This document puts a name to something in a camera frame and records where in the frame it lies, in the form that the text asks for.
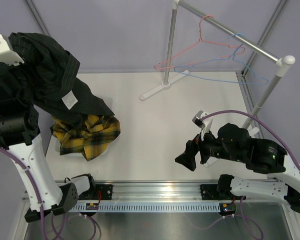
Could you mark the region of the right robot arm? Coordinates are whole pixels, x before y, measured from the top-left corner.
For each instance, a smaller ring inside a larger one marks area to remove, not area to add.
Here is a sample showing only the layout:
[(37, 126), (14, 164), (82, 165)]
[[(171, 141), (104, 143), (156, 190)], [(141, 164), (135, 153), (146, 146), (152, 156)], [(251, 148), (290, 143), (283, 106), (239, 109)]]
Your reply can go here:
[(248, 130), (227, 123), (214, 136), (206, 127), (185, 145), (185, 151), (175, 162), (195, 171), (195, 156), (207, 164), (210, 158), (242, 163), (254, 173), (274, 177), (277, 182), (255, 181), (222, 174), (215, 190), (209, 194), (216, 200), (231, 200), (241, 196), (270, 199), (288, 204), (300, 214), (300, 167), (287, 150), (272, 140), (256, 139)]

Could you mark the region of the dark pinstripe shirt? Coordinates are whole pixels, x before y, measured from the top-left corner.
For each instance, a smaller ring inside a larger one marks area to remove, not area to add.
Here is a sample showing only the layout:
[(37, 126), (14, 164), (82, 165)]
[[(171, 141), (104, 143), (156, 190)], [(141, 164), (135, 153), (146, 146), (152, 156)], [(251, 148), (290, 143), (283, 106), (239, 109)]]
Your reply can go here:
[(53, 117), (80, 127), (88, 115), (113, 116), (105, 102), (77, 78), (80, 62), (56, 40), (40, 33), (12, 33), (13, 50), (33, 68), (38, 77), (34, 104)]

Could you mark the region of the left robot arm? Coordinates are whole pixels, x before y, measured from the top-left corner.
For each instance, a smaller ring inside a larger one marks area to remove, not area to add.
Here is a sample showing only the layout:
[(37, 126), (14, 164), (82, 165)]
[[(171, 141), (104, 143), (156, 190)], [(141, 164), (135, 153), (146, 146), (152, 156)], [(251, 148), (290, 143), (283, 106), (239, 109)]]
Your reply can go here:
[(26, 222), (46, 215), (63, 215), (79, 198), (92, 199), (97, 187), (93, 177), (83, 174), (57, 185), (43, 150), (39, 113), (34, 107), (32, 80), (37, 79), (25, 64), (0, 62), (0, 151), (14, 161), (30, 200)]

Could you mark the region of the blue wire hanger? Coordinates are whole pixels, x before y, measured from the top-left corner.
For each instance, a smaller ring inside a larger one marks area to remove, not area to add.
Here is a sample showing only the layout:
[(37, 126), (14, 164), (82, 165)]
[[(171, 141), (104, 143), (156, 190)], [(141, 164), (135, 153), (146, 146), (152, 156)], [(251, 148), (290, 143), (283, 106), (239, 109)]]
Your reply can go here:
[(245, 47), (243, 46), (243, 44), (230, 45), (224, 42), (221, 43), (217, 41), (205, 40), (201, 35), (199, 36), (198, 42), (205, 43), (208, 45), (213, 45), (213, 46), (225, 47), (231, 50), (231, 52), (228, 53), (227, 55), (205, 59), (202, 61), (177, 64), (172, 68), (173, 72), (178, 74), (180, 73), (184, 76), (205, 80), (205, 81), (234, 84), (235, 81), (232, 81), (227, 78), (212, 78), (207, 76), (204, 77), (204, 76), (199, 76), (197, 73), (199, 71), (202, 72), (231, 71), (232, 69), (230, 67), (228, 68), (226, 67), (227, 63), (234, 64), (236, 70), (238, 70), (239, 67), (247, 67), (247, 64), (241, 61), (239, 57), (240, 55), (245, 53)]

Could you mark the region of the yellow plaid shirt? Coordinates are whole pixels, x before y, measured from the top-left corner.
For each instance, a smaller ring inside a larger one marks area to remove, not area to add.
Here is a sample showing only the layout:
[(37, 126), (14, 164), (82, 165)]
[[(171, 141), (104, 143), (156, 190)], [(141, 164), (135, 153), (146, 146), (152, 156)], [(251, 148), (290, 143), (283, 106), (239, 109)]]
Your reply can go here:
[(103, 154), (120, 133), (120, 122), (105, 115), (88, 115), (78, 128), (57, 118), (52, 126), (52, 135), (60, 143), (59, 154), (78, 153), (86, 161)]

